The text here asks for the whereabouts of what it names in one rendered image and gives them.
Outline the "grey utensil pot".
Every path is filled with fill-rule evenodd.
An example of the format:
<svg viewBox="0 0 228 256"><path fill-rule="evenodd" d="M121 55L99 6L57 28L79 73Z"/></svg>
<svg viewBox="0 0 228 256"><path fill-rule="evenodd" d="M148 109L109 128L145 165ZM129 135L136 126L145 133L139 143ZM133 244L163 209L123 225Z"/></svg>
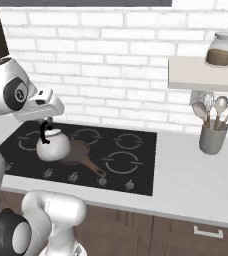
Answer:
<svg viewBox="0 0 228 256"><path fill-rule="evenodd" d="M216 155L219 153L228 131L227 125L224 125L221 130L216 131L214 129L214 124L215 120L211 119L209 128L207 128L205 125L202 125L199 138L199 149L208 155Z"/></svg>

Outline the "brown frying pan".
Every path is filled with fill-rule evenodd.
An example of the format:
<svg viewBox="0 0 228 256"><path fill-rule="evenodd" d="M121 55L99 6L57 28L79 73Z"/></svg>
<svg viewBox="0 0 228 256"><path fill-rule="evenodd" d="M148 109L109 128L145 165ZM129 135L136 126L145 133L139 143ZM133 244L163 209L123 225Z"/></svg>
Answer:
<svg viewBox="0 0 228 256"><path fill-rule="evenodd" d="M71 140L70 146L70 153L62 159L63 163L72 164L74 162L78 162L87 166L98 176L102 178L106 176L106 173L89 159L88 154L90 152L90 147L87 143L81 140Z"/></svg>

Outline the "brown cupboard door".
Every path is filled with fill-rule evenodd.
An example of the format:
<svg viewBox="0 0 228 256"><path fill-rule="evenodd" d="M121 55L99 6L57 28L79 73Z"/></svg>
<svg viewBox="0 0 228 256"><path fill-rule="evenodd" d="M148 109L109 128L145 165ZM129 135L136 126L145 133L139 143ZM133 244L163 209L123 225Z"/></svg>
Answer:
<svg viewBox="0 0 228 256"><path fill-rule="evenodd" d="M87 206L75 234L88 256L148 256L152 224L149 215Z"/></svg>

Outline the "cream wall shelf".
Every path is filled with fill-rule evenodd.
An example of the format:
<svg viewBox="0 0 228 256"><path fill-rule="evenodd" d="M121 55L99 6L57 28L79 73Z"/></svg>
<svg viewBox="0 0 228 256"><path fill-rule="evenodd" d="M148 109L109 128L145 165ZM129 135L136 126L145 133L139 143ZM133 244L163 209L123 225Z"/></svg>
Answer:
<svg viewBox="0 0 228 256"><path fill-rule="evenodd" d="M208 65L203 57L173 56L168 60L168 87L228 92L228 67Z"/></svg>

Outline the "grey extractor hood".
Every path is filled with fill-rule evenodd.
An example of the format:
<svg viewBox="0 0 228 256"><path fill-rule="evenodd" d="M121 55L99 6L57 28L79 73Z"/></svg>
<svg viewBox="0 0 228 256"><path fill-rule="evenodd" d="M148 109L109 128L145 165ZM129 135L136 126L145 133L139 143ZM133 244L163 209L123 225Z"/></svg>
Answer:
<svg viewBox="0 0 228 256"><path fill-rule="evenodd" d="M172 7L173 0L0 0L0 7Z"/></svg>

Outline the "glass jar with brown filling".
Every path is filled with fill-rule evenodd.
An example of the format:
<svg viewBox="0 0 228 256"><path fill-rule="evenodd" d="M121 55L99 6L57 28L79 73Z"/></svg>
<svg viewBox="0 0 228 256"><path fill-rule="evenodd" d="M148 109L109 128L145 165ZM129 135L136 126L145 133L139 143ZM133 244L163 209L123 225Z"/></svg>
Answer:
<svg viewBox="0 0 228 256"><path fill-rule="evenodd" d="M212 66L228 67L228 32L216 32L205 62Z"/></svg>

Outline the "metal whisk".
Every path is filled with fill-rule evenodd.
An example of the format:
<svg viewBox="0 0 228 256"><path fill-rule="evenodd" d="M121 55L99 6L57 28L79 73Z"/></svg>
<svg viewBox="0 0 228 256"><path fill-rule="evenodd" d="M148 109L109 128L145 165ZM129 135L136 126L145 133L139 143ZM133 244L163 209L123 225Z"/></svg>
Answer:
<svg viewBox="0 0 228 256"><path fill-rule="evenodd" d="M203 96L203 103L205 105L207 114L210 114L211 109L215 104L215 94L212 91L206 91Z"/></svg>

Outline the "black hob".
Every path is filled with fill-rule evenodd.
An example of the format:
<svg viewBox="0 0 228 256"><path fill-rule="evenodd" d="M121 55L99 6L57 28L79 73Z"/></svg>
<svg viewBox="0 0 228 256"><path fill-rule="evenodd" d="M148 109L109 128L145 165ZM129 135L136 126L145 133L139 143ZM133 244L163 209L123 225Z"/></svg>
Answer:
<svg viewBox="0 0 228 256"><path fill-rule="evenodd" d="M6 163L13 162L12 169L6 173L138 195L153 194L157 142L155 133L62 123L55 126L70 139L88 144L89 159L106 173L105 186L98 184L100 176L81 163L41 161L36 154L36 143L40 137L39 124L33 121L22 124L0 145L0 153ZM53 170L53 175L45 179L43 173L49 168ZM78 173L76 182L68 180L73 172ZM134 182L132 190L125 189L129 180Z"/></svg>

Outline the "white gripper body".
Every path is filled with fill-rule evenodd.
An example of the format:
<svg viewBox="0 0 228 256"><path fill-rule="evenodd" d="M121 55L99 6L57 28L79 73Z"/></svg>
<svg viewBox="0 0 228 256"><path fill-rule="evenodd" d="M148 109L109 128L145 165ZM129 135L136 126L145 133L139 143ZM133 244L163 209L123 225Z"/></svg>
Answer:
<svg viewBox="0 0 228 256"><path fill-rule="evenodd" d="M32 104L30 101L27 101L24 107L20 111L14 112L13 115L18 121L26 122L59 116L63 112L63 103L56 95L52 95L50 101L45 104L38 105L37 103Z"/></svg>

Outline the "brown drawer front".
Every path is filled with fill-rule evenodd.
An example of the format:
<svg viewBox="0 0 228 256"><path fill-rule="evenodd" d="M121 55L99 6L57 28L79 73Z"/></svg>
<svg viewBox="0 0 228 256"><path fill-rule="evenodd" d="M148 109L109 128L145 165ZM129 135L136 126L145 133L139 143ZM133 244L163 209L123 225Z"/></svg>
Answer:
<svg viewBox="0 0 228 256"><path fill-rule="evenodd" d="M195 235L200 230L222 230L223 239ZM155 217L149 256L228 256L228 228Z"/></svg>

